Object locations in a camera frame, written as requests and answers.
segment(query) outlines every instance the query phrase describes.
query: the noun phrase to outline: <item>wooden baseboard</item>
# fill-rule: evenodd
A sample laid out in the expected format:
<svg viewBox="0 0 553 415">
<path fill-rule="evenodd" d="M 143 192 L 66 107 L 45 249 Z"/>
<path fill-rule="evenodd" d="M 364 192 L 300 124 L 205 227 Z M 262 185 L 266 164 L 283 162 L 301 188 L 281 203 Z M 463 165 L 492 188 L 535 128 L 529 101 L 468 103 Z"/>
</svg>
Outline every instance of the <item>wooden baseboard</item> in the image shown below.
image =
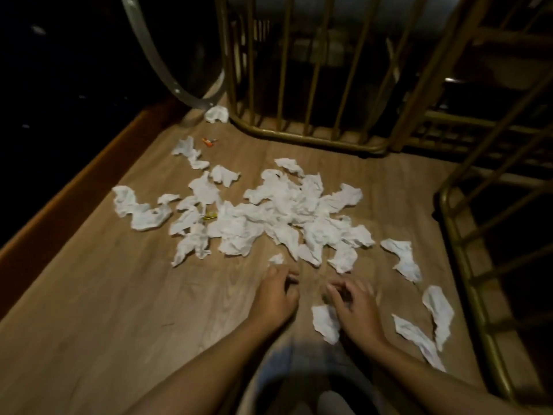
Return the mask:
<svg viewBox="0 0 553 415">
<path fill-rule="evenodd" d="M 0 250 L 0 319 L 159 133 L 182 118 L 175 98 L 147 107 Z"/>
</svg>

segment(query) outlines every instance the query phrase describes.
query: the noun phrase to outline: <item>person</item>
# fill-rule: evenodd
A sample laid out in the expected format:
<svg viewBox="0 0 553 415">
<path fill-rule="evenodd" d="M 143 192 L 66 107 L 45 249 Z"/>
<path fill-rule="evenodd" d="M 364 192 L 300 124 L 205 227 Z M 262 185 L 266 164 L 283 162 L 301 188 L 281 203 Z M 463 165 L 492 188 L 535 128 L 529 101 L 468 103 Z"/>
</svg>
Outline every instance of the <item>person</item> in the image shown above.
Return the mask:
<svg viewBox="0 0 553 415">
<path fill-rule="evenodd" d="M 249 315 L 231 334 L 155 386 L 126 415 L 208 415 L 218 410 L 240 371 L 262 344 L 294 315 L 300 299 L 298 272 L 273 265 L 259 284 Z M 431 414 L 528 413 L 435 370 L 395 348 L 384 336 L 376 300 L 360 281 L 327 286 L 343 331 L 371 360 L 395 377 Z M 351 296 L 345 303 L 340 291 Z"/>
</svg>

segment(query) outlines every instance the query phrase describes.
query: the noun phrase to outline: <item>forearm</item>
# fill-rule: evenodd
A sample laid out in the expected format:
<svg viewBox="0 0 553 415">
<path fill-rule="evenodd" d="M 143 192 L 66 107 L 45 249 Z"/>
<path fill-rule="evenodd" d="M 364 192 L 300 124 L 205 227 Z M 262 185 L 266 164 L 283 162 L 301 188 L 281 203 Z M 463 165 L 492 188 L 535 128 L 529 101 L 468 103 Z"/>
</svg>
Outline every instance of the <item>forearm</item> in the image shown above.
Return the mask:
<svg viewBox="0 0 553 415">
<path fill-rule="evenodd" d="M 508 402 L 435 370 L 391 345 L 363 351 L 382 365 L 432 414 L 525 413 Z"/>
<path fill-rule="evenodd" d="M 270 335 L 246 319 L 231 334 L 175 371 L 131 407 L 127 415 L 214 413 L 240 370 Z"/>
</svg>

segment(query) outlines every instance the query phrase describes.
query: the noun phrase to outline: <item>person's right arm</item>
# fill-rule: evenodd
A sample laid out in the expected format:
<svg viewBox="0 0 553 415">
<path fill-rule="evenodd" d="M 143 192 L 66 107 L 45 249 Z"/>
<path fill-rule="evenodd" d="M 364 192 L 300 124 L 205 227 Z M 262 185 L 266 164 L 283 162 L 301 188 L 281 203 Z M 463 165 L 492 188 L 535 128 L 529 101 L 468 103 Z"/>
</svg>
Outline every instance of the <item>person's right arm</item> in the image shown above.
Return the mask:
<svg viewBox="0 0 553 415">
<path fill-rule="evenodd" d="M 344 304 L 338 289 L 353 298 Z M 342 279 L 328 285 L 336 314 L 349 338 L 371 359 L 390 372 L 436 415 L 527 414 L 510 403 L 435 370 L 395 348 L 384 336 L 377 303 L 359 281 Z"/>
</svg>

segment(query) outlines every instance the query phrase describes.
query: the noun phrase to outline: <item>person's left arm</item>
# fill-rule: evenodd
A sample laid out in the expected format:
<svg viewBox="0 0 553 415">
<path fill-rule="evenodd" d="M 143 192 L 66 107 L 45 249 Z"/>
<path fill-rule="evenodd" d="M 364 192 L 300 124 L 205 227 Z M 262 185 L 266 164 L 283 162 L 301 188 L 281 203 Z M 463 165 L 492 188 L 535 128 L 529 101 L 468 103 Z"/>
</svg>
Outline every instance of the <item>person's left arm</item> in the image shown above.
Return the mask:
<svg viewBox="0 0 553 415">
<path fill-rule="evenodd" d="M 125 415 L 214 413 L 256 349 L 298 308 L 298 286 L 285 292 L 286 265 L 269 267 L 249 315 L 238 328 L 175 371 L 132 405 Z"/>
</svg>

